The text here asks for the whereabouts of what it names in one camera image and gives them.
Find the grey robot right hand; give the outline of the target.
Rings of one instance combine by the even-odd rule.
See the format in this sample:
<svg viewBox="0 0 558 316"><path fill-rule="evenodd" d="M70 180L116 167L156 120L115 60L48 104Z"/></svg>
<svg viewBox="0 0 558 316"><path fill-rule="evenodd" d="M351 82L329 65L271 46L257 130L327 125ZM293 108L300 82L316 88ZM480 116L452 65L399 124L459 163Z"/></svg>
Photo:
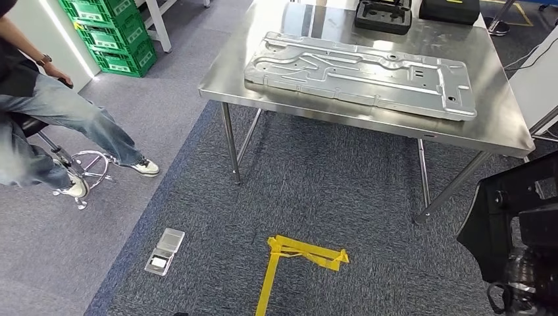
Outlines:
<svg viewBox="0 0 558 316"><path fill-rule="evenodd" d="M539 253L530 248L516 248L509 256L507 283L524 292L536 293L544 274Z"/></svg>

